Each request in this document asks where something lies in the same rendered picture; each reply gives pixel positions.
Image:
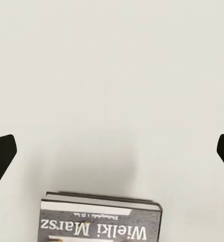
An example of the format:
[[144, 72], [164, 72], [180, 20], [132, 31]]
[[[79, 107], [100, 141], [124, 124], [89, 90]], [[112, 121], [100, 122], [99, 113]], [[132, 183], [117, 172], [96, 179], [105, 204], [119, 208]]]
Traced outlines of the hardback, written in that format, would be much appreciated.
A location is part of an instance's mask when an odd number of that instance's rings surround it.
[[159, 203], [46, 192], [37, 242], [159, 242]]

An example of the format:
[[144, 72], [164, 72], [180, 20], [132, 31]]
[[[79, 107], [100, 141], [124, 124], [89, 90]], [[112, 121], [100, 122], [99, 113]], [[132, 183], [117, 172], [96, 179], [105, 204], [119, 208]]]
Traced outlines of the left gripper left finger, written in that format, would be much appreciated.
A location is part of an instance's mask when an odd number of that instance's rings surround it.
[[15, 138], [12, 134], [0, 137], [0, 180], [17, 154]]

